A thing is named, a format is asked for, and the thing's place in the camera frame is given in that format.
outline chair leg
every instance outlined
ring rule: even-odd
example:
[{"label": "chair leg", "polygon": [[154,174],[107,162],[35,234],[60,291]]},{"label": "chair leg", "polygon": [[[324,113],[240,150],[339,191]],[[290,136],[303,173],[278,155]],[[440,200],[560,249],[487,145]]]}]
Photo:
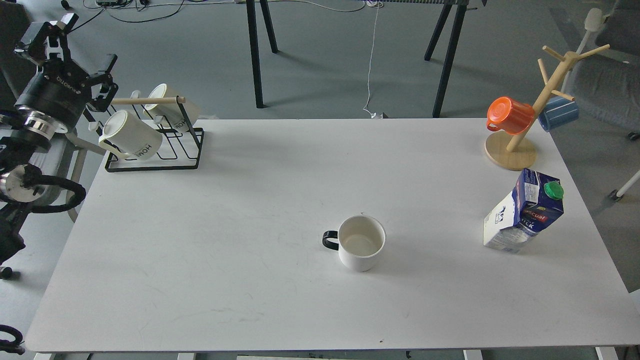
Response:
[{"label": "chair leg", "polygon": [[625,192],[627,192],[627,190],[629,190],[629,188],[631,186],[633,186],[636,181],[638,181],[640,179],[640,170],[638,170],[636,172],[635,175],[633,175],[631,177],[631,179],[629,179],[629,181],[627,181],[621,188],[620,190],[613,190],[610,194],[609,194],[609,198],[613,201],[619,201],[620,199],[622,199],[623,196],[625,196]]},{"label": "chair leg", "polygon": [[269,3],[266,0],[260,1],[260,7],[262,8],[262,16],[264,17],[264,24],[267,27],[267,36],[269,37],[269,45],[271,45],[271,52],[278,53],[278,44],[276,44],[276,35],[273,33],[273,23],[271,22],[271,12],[269,12]]}]

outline black metal mug rack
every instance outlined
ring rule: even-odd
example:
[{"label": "black metal mug rack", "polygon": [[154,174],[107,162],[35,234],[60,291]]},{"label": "black metal mug rack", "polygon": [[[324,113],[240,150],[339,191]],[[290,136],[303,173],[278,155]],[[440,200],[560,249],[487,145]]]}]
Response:
[{"label": "black metal mug rack", "polygon": [[200,155],[202,153],[202,141],[204,139],[204,130],[201,127],[193,127],[191,119],[187,111],[184,109],[183,103],[186,102],[184,97],[176,96],[175,103],[180,108],[183,119],[189,128],[188,133],[181,133],[174,129],[170,122],[169,127],[162,125],[160,121],[155,121],[154,117],[144,107],[145,104],[167,103],[169,98],[158,99],[114,99],[111,103],[111,109],[116,111],[114,104],[129,104],[133,107],[136,116],[142,120],[140,112],[136,109],[136,105],[142,107],[142,112],[146,113],[157,126],[156,131],[163,135],[163,145],[160,150],[150,160],[137,159],[118,159],[118,157],[109,152],[107,161],[104,165],[107,172],[126,172],[126,171],[151,171],[151,170],[193,170],[197,169],[200,164]]}]

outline gray floor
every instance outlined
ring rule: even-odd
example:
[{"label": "gray floor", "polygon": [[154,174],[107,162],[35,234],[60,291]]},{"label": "gray floor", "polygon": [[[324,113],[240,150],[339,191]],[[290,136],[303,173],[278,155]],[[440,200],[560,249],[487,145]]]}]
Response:
[{"label": "gray floor", "polygon": [[[357,9],[362,3],[317,0],[325,6]],[[60,19],[65,11],[57,1],[21,1],[34,20]],[[81,22],[97,13],[80,0],[71,0]],[[86,5],[95,6],[92,0]],[[536,59],[544,58],[551,71],[556,61],[540,48],[560,53],[575,49],[584,16],[592,7],[609,10],[612,1],[490,0],[486,8],[472,0],[465,18],[443,117],[484,117],[498,96],[533,102],[542,88]],[[118,95],[133,90],[147,94],[166,82],[198,103],[203,114],[221,119],[365,118],[367,73],[376,10],[365,7],[339,13],[305,3],[271,3],[280,54],[271,54],[258,23],[262,49],[262,82],[266,109],[255,108],[244,6],[189,5],[173,17],[144,24],[126,24],[103,13],[70,35],[72,54],[90,72],[102,56],[119,57],[113,75]],[[136,12],[110,10],[121,19],[150,19],[171,13],[162,6]],[[430,117],[442,69],[451,24],[445,28],[433,61],[422,60],[441,7],[387,3],[378,11],[376,43],[371,69],[372,112],[389,117]],[[447,119],[430,120],[434,126]],[[82,138],[95,134],[78,126]],[[640,239],[637,218],[640,184],[616,204],[606,199],[640,168],[640,142],[625,138],[626,131],[583,114],[579,121],[552,133],[580,193],[604,239],[627,289],[640,288]],[[90,187],[100,158],[90,155],[82,184]],[[22,272],[20,281],[3,282],[0,323],[29,327],[58,256],[72,227],[64,214],[31,215],[22,235],[27,249],[6,262]],[[237,354],[206,356],[234,359]],[[405,352],[295,353],[300,357],[345,359],[407,359]],[[485,359],[596,359],[592,348],[484,350]],[[463,359],[460,350],[413,351],[412,359]],[[31,358],[27,353],[22,358]],[[0,360],[19,356],[0,353]],[[84,360],[75,354],[72,359]],[[97,354],[94,359],[175,359],[172,354]],[[629,359],[638,359],[631,351]]]}]

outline wooden mug tree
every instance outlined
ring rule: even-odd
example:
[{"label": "wooden mug tree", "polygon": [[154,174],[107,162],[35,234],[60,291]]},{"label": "wooden mug tree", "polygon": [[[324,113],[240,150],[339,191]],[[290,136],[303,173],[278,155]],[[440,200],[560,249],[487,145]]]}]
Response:
[{"label": "wooden mug tree", "polygon": [[547,71],[542,62],[542,59],[538,59],[538,65],[540,66],[540,72],[542,73],[542,80],[545,82],[545,87],[533,104],[534,115],[531,123],[524,131],[517,135],[509,135],[505,131],[497,131],[491,134],[484,143],[484,149],[489,158],[496,164],[508,168],[509,170],[522,170],[525,167],[530,167],[536,161],[536,148],[533,143],[524,137],[538,118],[538,115],[547,105],[547,102],[551,98],[551,95],[562,96],[566,99],[573,101],[573,97],[557,91],[556,88],[563,82],[563,79],[567,72],[569,72],[573,66],[580,60],[599,53],[609,48],[609,44],[593,49],[584,54],[577,54],[573,51],[567,51],[564,56],[558,54],[548,46],[543,46],[542,49],[548,52],[551,56],[560,60],[560,64],[556,67],[556,70],[551,75],[551,78],[547,76]]}]

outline round wooden base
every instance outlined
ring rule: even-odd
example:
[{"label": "round wooden base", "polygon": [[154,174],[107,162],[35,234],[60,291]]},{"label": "round wooden base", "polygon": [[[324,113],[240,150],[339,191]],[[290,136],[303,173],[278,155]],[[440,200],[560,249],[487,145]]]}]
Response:
[{"label": "round wooden base", "polygon": [[515,151],[508,152],[507,144],[511,138],[512,136],[506,132],[498,131],[486,139],[484,150],[491,161],[514,171],[533,165],[536,162],[536,147],[533,143],[524,138]]}]

